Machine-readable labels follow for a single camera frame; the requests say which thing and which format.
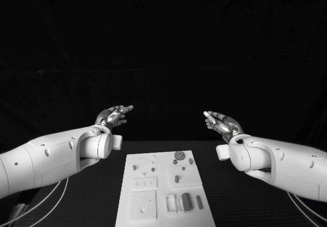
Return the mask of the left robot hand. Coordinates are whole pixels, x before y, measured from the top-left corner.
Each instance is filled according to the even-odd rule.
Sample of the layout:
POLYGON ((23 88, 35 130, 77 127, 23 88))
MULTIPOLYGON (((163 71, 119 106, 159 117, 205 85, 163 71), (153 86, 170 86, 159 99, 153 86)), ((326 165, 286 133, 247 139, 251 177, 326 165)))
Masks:
POLYGON ((134 106, 114 106, 110 109, 106 109, 98 114, 95 125, 106 126, 108 129, 120 126, 121 124, 127 123, 126 114, 133 111, 134 106))

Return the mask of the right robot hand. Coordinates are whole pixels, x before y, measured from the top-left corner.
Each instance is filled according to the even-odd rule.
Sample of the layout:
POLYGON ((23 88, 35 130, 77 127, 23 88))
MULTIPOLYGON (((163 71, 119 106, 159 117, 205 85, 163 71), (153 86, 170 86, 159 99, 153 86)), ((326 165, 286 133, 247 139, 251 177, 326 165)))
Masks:
POLYGON ((222 135, 227 143, 231 142, 235 136, 244 134, 241 124, 232 117, 212 111, 205 111, 203 115, 208 129, 215 130, 222 135))

